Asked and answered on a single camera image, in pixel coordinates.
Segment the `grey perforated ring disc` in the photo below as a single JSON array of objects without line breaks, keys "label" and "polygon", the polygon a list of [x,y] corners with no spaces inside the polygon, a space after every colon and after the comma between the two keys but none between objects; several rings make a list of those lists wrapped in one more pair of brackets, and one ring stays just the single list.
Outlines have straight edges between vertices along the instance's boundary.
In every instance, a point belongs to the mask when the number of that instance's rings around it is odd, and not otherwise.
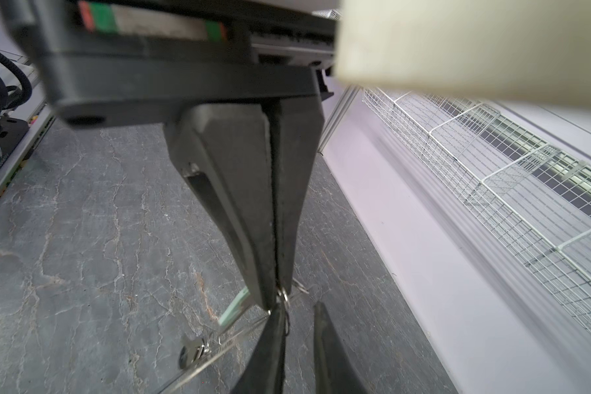
[{"label": "grey perforated ring disc", "polygon": [[220,336],[213,336],[209,353],[200,362],[199,366],[195,369],[180,370],[180,372],[174,378],[170,379],[159,390],[157,390],[157,393],[174,393],[176,390],[180,389],[182,386],[190,382],[190,380],[199,375],[203,370],[222,358],[232,348],[246,340],[258,328],[264,326],[268,319],[269,315],[261,316],[248,326],[238,330],[226,339],[222,339]]}]

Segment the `mint green key tag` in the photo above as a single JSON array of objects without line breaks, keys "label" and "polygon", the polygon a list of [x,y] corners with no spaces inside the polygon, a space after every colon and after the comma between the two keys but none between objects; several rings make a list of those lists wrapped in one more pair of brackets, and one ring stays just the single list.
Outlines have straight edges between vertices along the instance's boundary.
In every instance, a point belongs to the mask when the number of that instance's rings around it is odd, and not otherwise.
[{"label": "mint green key tag", "polygon": [[220,333],[228,331],[252,305],[254,305],[254,300],[251,297],[251,293],[247,287],[244,287],[218,319]]}]

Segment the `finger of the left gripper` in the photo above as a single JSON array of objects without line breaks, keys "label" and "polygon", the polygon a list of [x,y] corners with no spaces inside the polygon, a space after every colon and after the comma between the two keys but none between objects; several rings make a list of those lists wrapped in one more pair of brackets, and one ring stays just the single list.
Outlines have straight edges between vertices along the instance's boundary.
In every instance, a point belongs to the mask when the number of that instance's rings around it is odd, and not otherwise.
[{"label": "finger of the left gripper", "polygon": [[258,104],[187,108],[164,125],[169,158],[228,243],[253,301],[276,304],[269,121]]},{"label": "finger of the left gripper", "polygon": [[289,294],[296,241],[310,176],[324,127],[318,95],[284,98],[269,106],[277,285]]}]

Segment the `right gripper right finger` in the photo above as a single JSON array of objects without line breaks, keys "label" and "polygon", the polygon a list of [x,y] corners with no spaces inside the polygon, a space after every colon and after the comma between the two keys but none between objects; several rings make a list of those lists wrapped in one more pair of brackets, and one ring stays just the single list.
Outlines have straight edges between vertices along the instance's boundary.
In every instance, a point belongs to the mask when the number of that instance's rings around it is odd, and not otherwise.
[{"label": "right gripper right finger", "polygon": [[344,350],[325,304],[315,304],[316,393],[366,393]]}]

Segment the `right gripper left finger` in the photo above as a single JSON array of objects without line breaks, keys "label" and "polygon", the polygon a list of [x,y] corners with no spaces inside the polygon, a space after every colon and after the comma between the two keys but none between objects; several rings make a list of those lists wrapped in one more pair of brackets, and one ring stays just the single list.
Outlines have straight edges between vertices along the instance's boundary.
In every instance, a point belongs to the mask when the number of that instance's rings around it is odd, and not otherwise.
[{"label": "right gripper left finger", "polygon": [[231,393],[282,393],[287,339],[287,312],[277,304],[264,326],[244,373]]}]

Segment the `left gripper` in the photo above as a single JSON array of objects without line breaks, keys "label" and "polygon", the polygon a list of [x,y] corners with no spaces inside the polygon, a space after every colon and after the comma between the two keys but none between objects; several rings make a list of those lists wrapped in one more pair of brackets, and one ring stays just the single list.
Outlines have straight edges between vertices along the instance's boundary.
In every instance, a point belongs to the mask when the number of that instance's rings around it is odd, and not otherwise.
[{"label": "left gripper", "polygon": [[337,27],[251,1],[0,1],[0,14],[54,113],[75,128],[321,97]]}]

